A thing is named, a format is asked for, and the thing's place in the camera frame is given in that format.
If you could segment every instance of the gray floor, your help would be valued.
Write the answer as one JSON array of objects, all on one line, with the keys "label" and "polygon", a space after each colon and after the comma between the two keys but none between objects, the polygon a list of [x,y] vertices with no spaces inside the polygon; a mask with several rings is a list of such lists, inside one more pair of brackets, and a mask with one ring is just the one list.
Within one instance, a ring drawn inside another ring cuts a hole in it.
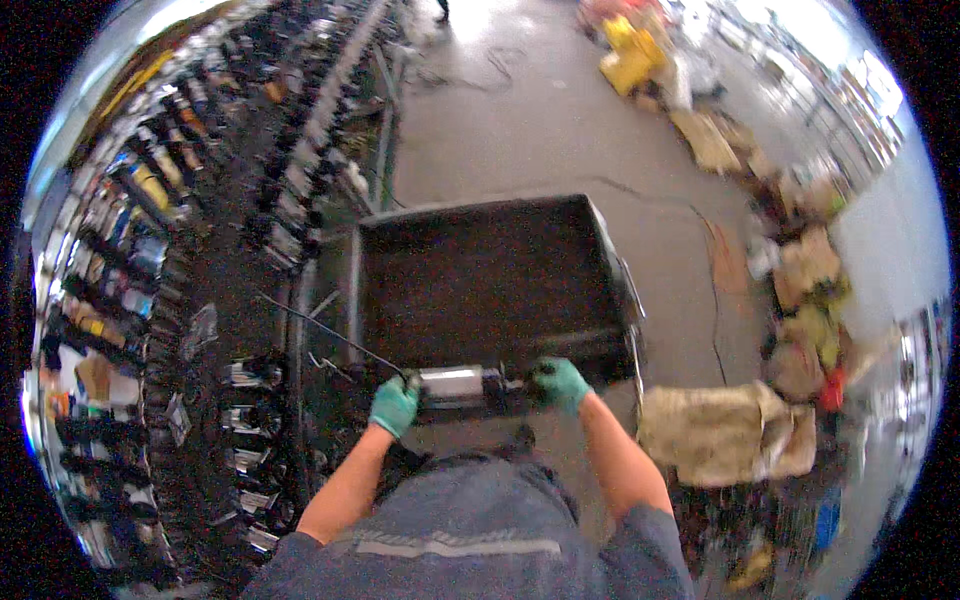
[{"label": "gray floor", "polygon": [[[647,312],[643,328],[649,364],[644,383],[722,385],[716,345],[731,385],[759,376],[765,310],[745,283],[742,236],[747,194],[731,181],[699,171],[672,125],[619,98],[597,69],[604,55],[575,30],[576,4],[561,0],[451,2],[448,29],[429,20],[437,6],[413,2],[423,32],[416,63],[464,85],[427,89],[418,78],[404,90],[405,112],[395,175],[395,195],[410,206],[469,203],[497,198],[583,192],[607,220],[618,253],[631,265]],[[488,61],[498,47],[513,84]],[[640,192],[620,191],[609,178]],[[707,233],[694,205],[723,230],[734,257],[734,279],[721,286],[715,311]],[[630,382],[607,393],[628,430],[635,395]],[[597,542],[610,532],[602,499],[575,422],[552,413],[530,419],[538,450],[580,501],[584,533]],[[489,444],[515,426],[505,420],[420,428],[406,442],[448,451]]]}]

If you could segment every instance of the red object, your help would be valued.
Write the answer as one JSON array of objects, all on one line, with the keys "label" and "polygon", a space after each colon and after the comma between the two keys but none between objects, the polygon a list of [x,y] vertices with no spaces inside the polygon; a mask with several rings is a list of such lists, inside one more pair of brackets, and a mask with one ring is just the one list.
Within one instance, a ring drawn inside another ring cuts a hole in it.
[{"label": "red object", "polygon": [[838,367],[827,373],[827,381],[820,391],[818,404],[828,413],[836,413],[843,406],[843,387],[847,383],[847,373]]}]

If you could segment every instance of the hand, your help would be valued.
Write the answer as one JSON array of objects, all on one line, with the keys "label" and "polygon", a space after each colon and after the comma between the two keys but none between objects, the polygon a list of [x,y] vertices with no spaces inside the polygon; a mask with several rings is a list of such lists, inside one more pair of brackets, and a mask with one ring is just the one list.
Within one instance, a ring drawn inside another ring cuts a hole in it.
[{"label": "hand", "polygon": [[395,438],[399,438],[417,416],[417,404],[420,400],[420,379],[409,377],[409,385],[403,387],[403,379],[395,375],[393,379],[381,385],[373,397],[369,422],[375,422]]},{"label": "hand", "polygon": [[587,392],[593,391],[573,363],[552,356],[537,361],[533,370],[533,385],[549,404],[559,406],[574,416]]}]

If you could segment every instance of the wire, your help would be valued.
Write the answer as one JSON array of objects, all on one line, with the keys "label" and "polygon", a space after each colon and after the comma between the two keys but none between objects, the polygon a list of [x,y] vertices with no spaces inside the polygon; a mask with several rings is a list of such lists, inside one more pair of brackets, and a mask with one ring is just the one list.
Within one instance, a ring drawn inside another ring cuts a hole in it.
[{"label": "wire", "polygon": [[[650,196],[643,194],[639,190],[634,189],[633,187],[627,185],[626,183],[613,180],[603,175],[583,175],[583,176],[568,178],[564,180],[533,181],[533,182],[524,184],[522,188],[532,188],[532,187],[538,187],[543,185],[552,185],[552,184],[556,184],[563,181],[596,181],[599,183],[603,183],[604,185],[607,185],[609,187],[612,187],[613,189],[617,189],[621,192],[624,192],[626,194],[630,194],[631,196],[634,196],[639,200],[643,200],[643,201],[651,200]],[[497,190],[494,193],[508,193],[510,191],[513,191],[513,190]],[[676,200],[678,201],[678,204],[685,204],[686,207],[693,212],[693,214],[697,215],[697,217],[699,217],[700,220],[703,221],[704,227],[707,230],[707,234],[710,236],[710,239],[712,239],[713,241],[716,241],[716,235],[713,233],[713,228],[710,226],[710,221],[707,220],[704,214],[700,212],[700,210],[697,209],[696,206],[694,206],[693,204],[691,204],[690,202],[688,202],[686,199],[683,199],[683,198],[676,198],[676,197],[664,197],[664,198],[668,198],[669,200]],[[716,265],[714,264],[714,258],[715,257],[713,255],[713,252],[710,250],[708,246],[707,259],[710,267],[710,286],[713,290],[713,331],[711,334],[710,343],[713,347],[713,355],[717,359],[717,369],[720,371],[720,377],[723,379],[723,384],[726,387],[727,371],[724,369],[723,360],[720,358],[720,350],[717,348],[717,333],[719,333],[719,328],[720,328],[720,294],[717,292],[717,284],[714,278],[714,269],[716,267]]]},{"label": "wire", "polygon": [[376,360],[377,362],[379,362],[379,363],[381,363],[381,364],[383,364],[383,365],[385,365],[385,366],[387,366],[387,367],[390,367],[391,369],[393,369],[394,371],[396,371],[397,373],[399,373],[400,377],[402,377],[403,380],[406,381],[406,376],[405,376],[404,373],[403,373],[403,369],[401,369],[400,367],[398,367],[398,366],[395,365],[394,363],[390,362],[390,361],[387,360],[386,358],[383,358],[382,356],[377,356],[376,354],[374,354],[373,352],[370,352],[369,350],[367,350],[366,348],[360,346],[359,344],[356,344],[356,343],[354,343],[354,342],[351,342],[350,340],[348,340],[348,339],[347,339],[346,337],[344,337],[343,335],[340,335],[339,333],[337,333],[337,332],[334,331],[333,329],[327,327],[326,325],[320,323],[320,322],[317,321],[316,319],[311,318],[309,315],[304,315],[303,313],[299,312],[299,310],[296,310],[296,309],[294,309],[294,308],[291,308],[291,307],[289,307],[289,306],[287,306],[286,304],[283,304],[283,303],[281,303],[281,302],[277,302],[276,300],[270,298],[269,296],[267,296],[267,295],[264,294],[263,292],[257,291],[257,294],[260,296],[260,298],[268,301],[270,304],[274,304],[274,305],[276,305],[276,306],[279,306],[280,308],[282,308],[283,310],[287,311],[288,313],[290,313],[290,314],[292,314],[292,315],[297,315],[297,316],[300,317],[301,319],[303,319],[303,320],[305,320],[305,321],[308,321],[308,322],[316,325],[317,327],[319,327],[320,330],[321,330],[323,333],[325,333],[325,334],[327,334],[327,335],[329,335],[329,336],[335,337],[335,338],[337,338],[338,340],[341,340],[342,342],[346,342],[347,344],[350,345],[351,348],[356,348],[356,349],[360,350],[361,352],[363,352],[364,354],[370,356],[370,358]]},{"label": "wire", "polygon": [[417,76],[426,84],[428,88],[437,88],[444,85],[451,87],[465,87],[475,89],[488,94],[502,94],[514,86],[514,76],[511,75],[508,65],[512,63],[511,58],[525,57],[527,53],[520,48],[510,48],[506,46],[493,46],[487,50],[487,61],[493,65],[493,68],[503,76],[504,82],[498,87],[487,87],[486,85],[476,84],[465,79],[447,77],[436,71],[422,67],[417,69]]},{"label": "wire", "polygon": [[[644,196],[638,190],[635,190],[633,187],[627,185],[626,183],[621,183],[620,181],[612,180],[604,176],[592,176],[590,179],[594,179],[609,185],[615,189],[618,189],[622,192],[626,192],[636,198],[641,200],[649,200],[648,197]],[[704,213],[700,212],[696,206],[692,203],[686,203],[686,207],[693,211],[693,214],[697,215],[701,221],[704,223],[704,228],[707,230],[707,235],[710,236],[714,242],[716,241],[716,235],[713,233],[713,228],[710,226],[710,221],[707,220],[707,217],[704,216]],[[710,246],[707,246],[707,259],[710,266],[710,287],[713,290],[713,331],[710,334],[710,343],[713,347],[713,355],[717,359],[717,368],[720,370],[720,377],[723,379],[724,387],[727,386],[727,371],[724,369],[723,360],[720,358],[720,350],[717,348],[717,333],[720,328],[720,295],[717,293],[717,282],[716,277],[714,276],[714,269],[716,265],[714,264],[713,252],[710,250]]]},{"label": "wire", "polygon": [[389,185],[384,185],[384,186],[383,186],[383,191],[387,192],[387,196],[390,196],[390,200],[394,201],[394,204],[396,204],[396,205],[399,206],[400,208],[409,208],[409,207],[410,207],[410,206],[407,206],[406,204],[404,204],[404,203],[402,203],[401,201],[399,201],[399,200],[396,199],[396,196],[394,196],[394,192],[390,191],[390,186],[389,186]]}]

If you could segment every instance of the yellow container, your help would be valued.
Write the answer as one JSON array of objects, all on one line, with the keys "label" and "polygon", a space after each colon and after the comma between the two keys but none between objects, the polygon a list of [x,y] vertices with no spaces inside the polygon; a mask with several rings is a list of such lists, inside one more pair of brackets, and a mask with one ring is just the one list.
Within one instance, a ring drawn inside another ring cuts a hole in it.
[{"label": "yellow container", "polygon": [[607,42],[613,51],[616,52],[624,46],[633,43],[633,37],[636,33],[634,26],[630,24],[627,17],[622,14],[614,19],[604,19],[603,33],[607,36]]},{"label": "yellow container", "polygon": [[646,30],[633,31],[630,43],[600,60],[600,72],[621,96],[650,79],[650,72],[666,63],[666,55]]}]

